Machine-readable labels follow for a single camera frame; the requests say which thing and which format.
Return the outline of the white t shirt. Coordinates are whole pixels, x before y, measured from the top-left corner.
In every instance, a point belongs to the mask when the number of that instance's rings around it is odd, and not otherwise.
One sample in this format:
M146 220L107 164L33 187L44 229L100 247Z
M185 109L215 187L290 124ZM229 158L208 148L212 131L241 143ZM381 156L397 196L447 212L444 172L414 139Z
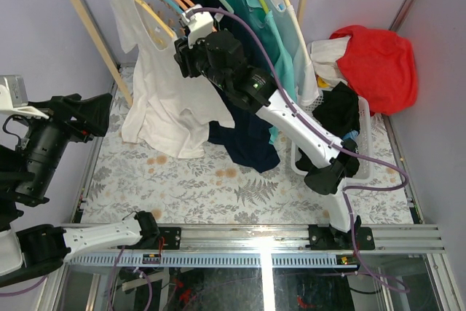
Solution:
M138 49L133 104L122 126L125 142L147 142L171 157L202 157L210 122L233 128L232 115L204 77L183 78L174 59L177 35L159 49L143 27L134 0L110 0L124 52Z

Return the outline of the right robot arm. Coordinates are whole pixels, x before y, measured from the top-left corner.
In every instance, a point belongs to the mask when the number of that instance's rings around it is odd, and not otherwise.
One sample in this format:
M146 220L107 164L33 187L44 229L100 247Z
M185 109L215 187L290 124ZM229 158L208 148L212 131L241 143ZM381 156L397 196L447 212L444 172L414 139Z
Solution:
M216 31L201 39L175 41L174 59L183 77L207 78L235 106L286 132L301 149L310 166L304 183L323 197L330 224L309 226L309 245L318 250L372 249L363 227L344 195L347 179L358 169L357 144L334 136L292 102L275 78L249 64L242 44L228 31Z

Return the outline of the pale yellow wavy hanger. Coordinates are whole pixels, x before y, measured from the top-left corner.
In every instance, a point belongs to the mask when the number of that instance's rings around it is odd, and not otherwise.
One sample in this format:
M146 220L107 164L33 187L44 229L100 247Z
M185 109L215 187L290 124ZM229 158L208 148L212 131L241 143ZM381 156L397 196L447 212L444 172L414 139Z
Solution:
M159 49L166 48L175 38L175 31L146 0L134 0L134 3L149 38Z

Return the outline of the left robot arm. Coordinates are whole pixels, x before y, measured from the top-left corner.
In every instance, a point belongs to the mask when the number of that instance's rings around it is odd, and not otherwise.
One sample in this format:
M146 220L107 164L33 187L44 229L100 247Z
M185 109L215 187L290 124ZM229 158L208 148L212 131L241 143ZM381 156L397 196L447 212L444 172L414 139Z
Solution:
M42 224L15 231L12 222L49 202L46 191L70 142L86 143L106 135L112 95L86 100L79 94L15 106L8 93L1 112L28 129L14 149L1 147L1 286L54 272L76 256L101 248L153 248L159 241L154 216L144 210L117 223L87 229Z

